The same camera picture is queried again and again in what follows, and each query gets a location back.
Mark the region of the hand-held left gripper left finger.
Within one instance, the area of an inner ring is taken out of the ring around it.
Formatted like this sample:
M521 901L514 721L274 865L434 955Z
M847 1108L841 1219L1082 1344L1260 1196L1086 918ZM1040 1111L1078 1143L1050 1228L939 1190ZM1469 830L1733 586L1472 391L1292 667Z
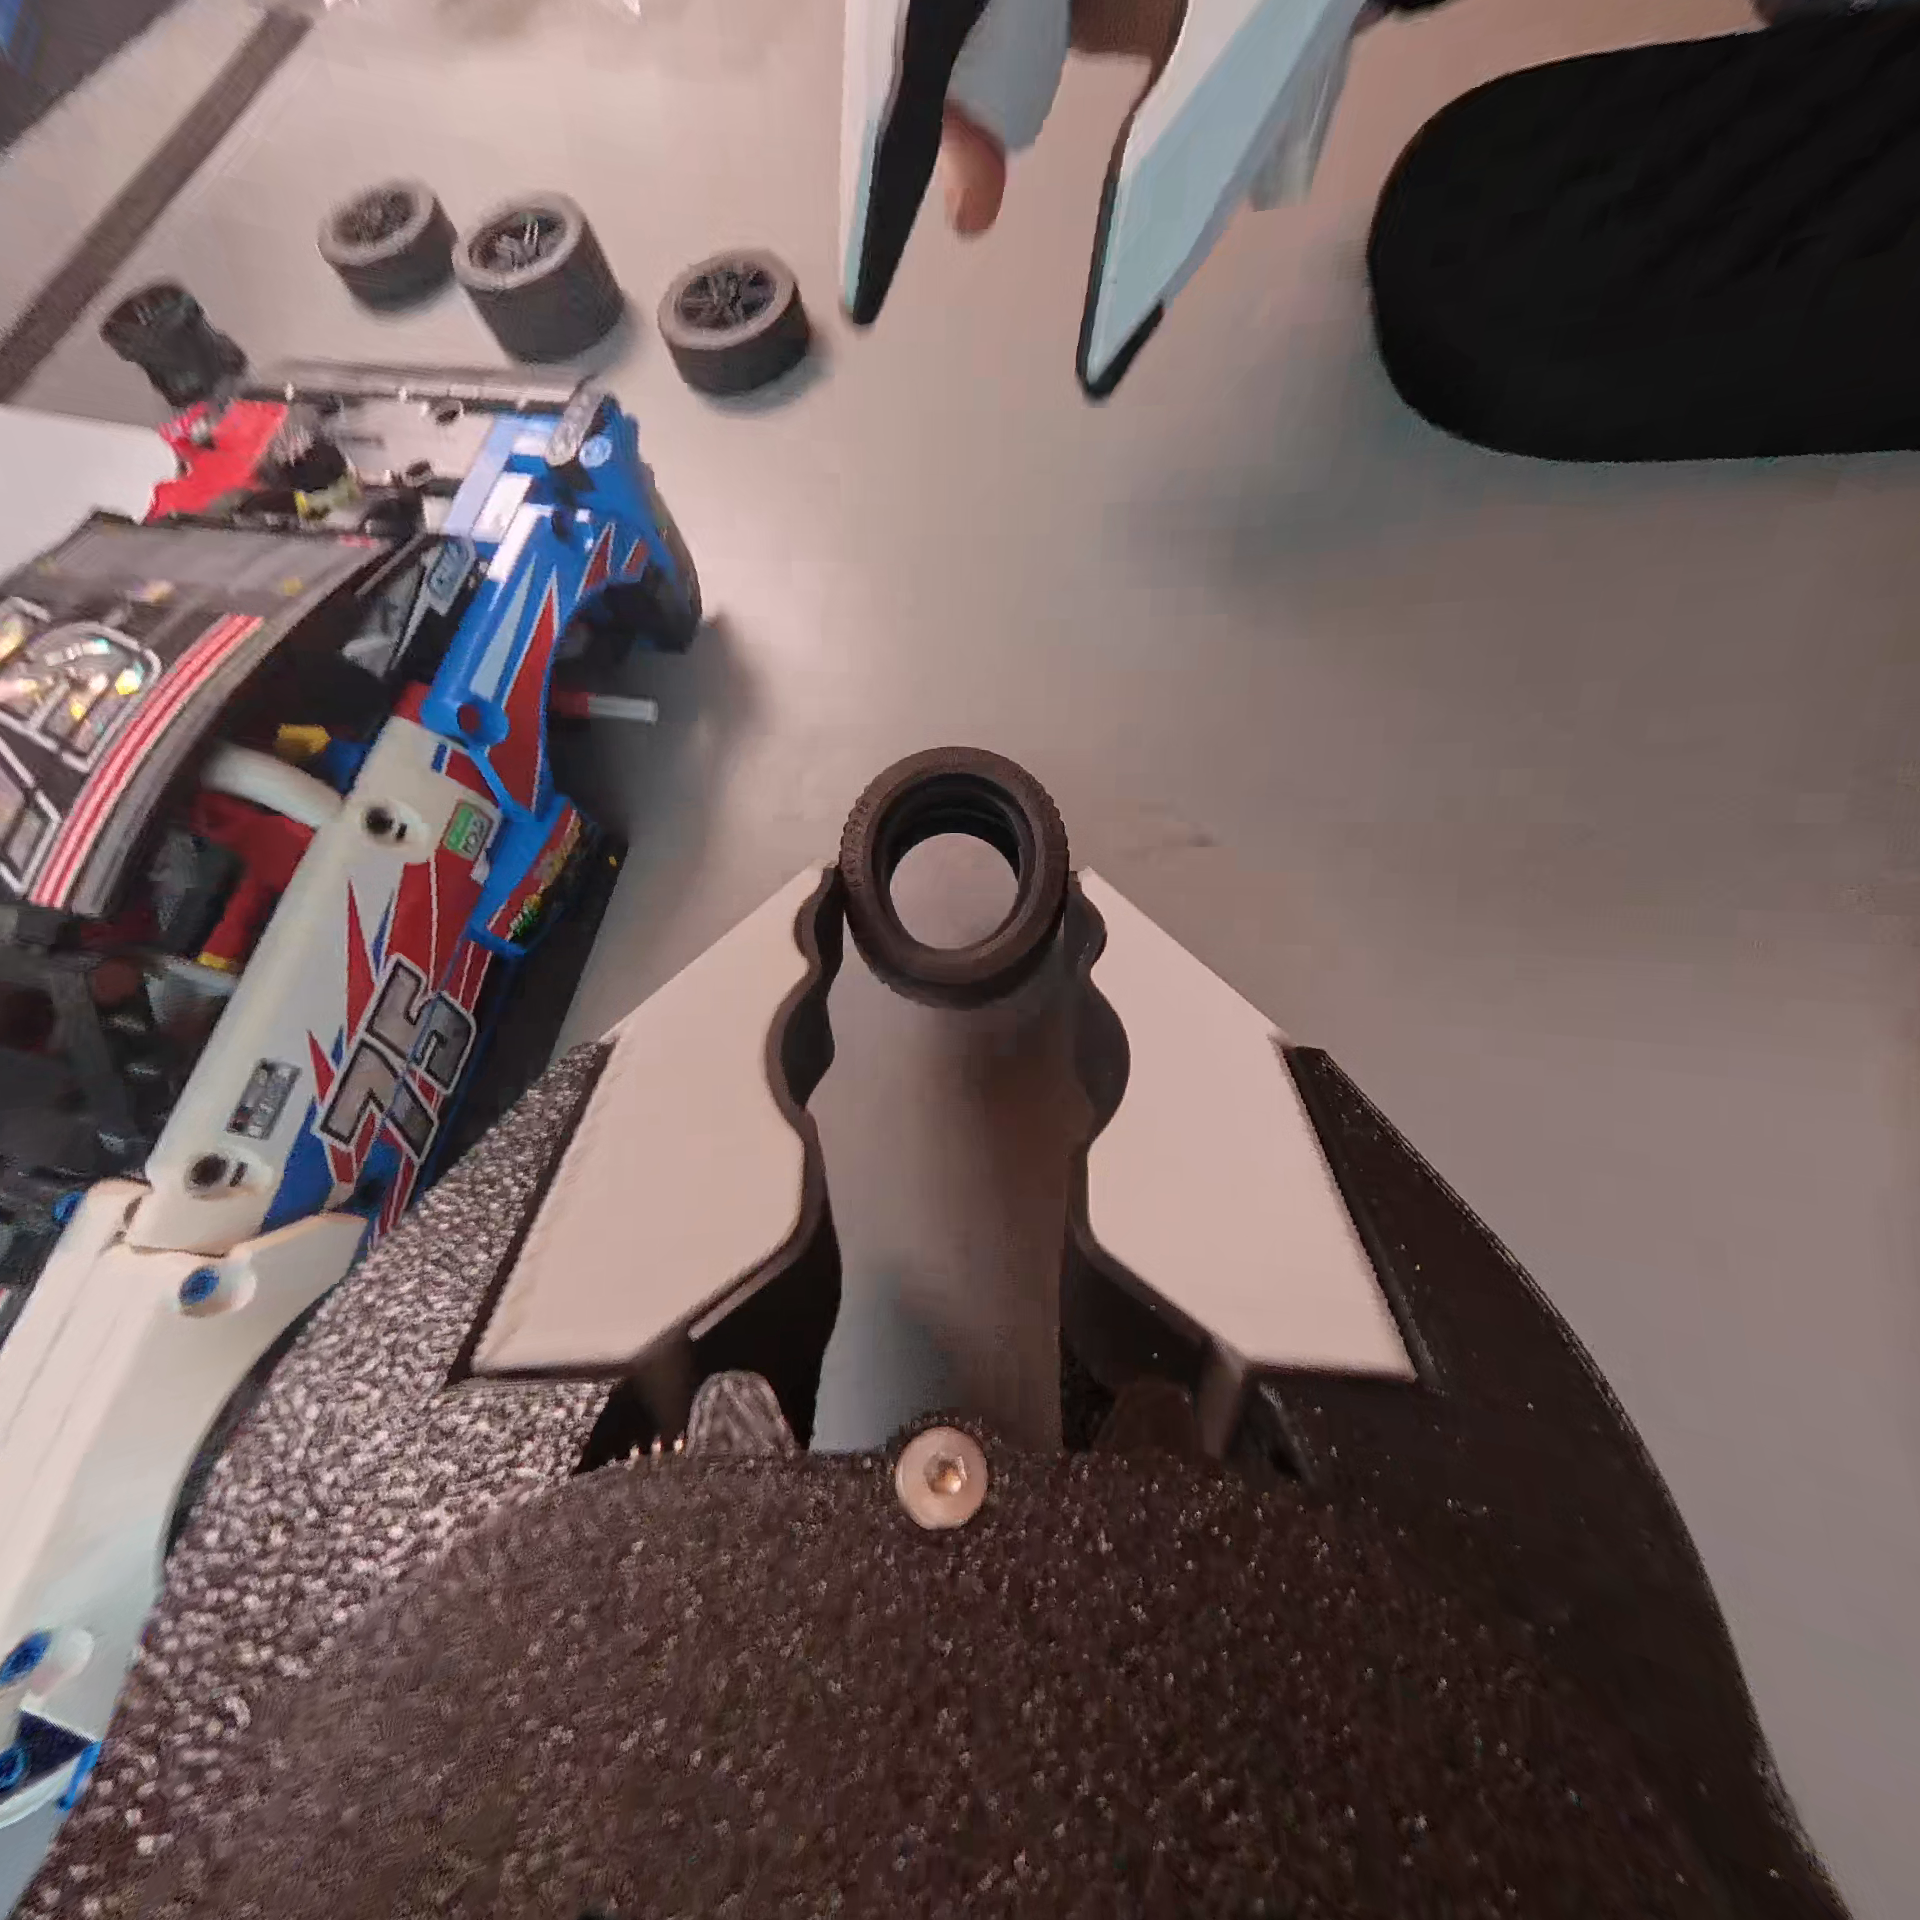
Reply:
M821 1384L841 1253L810 1099L841 942L838 874L807 868L606 1034L463 1375Z

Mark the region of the person's black clothing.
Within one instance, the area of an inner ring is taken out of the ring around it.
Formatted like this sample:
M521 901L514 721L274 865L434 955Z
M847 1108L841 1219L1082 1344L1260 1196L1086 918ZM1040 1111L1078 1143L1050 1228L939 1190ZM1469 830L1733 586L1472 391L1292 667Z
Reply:
M1396 158L1365 269L1388 383L1469 444L1916 450L1916 5L1481 82Z

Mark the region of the black rubber toy tyre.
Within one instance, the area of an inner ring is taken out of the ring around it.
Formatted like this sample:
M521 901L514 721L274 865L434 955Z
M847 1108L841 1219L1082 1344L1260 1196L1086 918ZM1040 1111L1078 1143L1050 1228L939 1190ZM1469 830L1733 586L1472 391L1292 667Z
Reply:
M1069 892L1069 839L1037 777L977 746L886 764L838 852L853 947L893 996L969 1014L1044 967Z
M173 281L136 288L107 313L98 334L175 411L230 393L248 371L245 349L207 319L193 293Z

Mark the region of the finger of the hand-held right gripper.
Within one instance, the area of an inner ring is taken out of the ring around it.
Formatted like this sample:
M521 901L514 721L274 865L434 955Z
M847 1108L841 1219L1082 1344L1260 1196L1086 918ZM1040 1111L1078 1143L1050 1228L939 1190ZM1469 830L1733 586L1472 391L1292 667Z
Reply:
M841 311L875 320L941 155L944 97L984 3L841 6Z
M1242 205L1302 198L1360 3L1192 3L1122 126L1095 218L1078 384L1110 396Z

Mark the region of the white lamp base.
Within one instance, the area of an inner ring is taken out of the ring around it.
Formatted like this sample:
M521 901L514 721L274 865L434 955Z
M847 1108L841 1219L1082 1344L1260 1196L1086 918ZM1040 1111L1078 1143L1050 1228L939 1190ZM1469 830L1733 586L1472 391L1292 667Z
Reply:
M1 403L1 577L92 513L141 520L176 462L157 430Z

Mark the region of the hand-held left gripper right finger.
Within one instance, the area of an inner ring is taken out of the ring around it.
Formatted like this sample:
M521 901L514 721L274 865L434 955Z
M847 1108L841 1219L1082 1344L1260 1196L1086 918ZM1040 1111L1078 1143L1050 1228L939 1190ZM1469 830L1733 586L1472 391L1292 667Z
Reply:
M1060 1341L1101 1392L1183 1396L1235 1439L1267 1380L1411 1386L1401 1328L1281 1029L1110 880L1060 923L1074 1151Z

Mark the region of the black toy wheel with rim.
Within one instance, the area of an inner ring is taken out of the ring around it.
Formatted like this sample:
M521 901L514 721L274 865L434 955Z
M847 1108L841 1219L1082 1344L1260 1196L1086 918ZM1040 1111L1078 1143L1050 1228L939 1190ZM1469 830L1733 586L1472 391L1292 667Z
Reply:
M768 250L713 253L685 268L660 297L656 327L682 383L719 399L780 383L812 349L799 282Z
M624 297L582 206L537 189L495 205L455 239L453 277L514 361L554 366L598 349Z
M366 185L334 205L316 247L355 303L396 313L453 281L455 228L439 196L419 179Z

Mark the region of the person's right hand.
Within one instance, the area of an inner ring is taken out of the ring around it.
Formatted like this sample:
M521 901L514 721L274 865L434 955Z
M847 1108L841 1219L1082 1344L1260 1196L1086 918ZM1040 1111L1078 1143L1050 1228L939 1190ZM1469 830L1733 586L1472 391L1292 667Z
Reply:
M966 37L947 97L939 175L951 228L995 225L1010 161L1029 150L1069 57L1161 64L1183 3L988 3Z

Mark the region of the blue white toy race car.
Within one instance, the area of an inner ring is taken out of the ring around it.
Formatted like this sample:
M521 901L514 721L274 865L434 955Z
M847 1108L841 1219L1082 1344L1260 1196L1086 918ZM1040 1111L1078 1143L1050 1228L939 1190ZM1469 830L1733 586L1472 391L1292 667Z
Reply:
M5 554L5 1873L105 1746L186 1484L517 1092L620 865L554 771L699 577L604 386L292 363Z

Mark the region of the grey desk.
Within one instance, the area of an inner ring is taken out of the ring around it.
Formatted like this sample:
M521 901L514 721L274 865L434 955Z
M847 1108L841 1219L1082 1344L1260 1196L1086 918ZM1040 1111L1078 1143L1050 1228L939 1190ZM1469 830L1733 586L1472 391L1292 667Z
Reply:
M364 311L353 187L573 196L606 379L717 627L582 745L631 842L573 1043L825 858L889 758L976 741L1074 852L1328 1051L1613 1381L1857 1916L1916 1916L1916 462L1553 468L1380 371L1363 243L1419 126L1511 67L1749 5L1449 5L1357 49L1311 196L1243 214L1108 403L1074 349L1137 74L1078 64L999 228L836 301L838 5L340 5L168 205L265 28L176 5L5 155L21 403L150 421L100 341L176 281L260 361L479 366ZM656 303L793 269L807 359L696 393Z

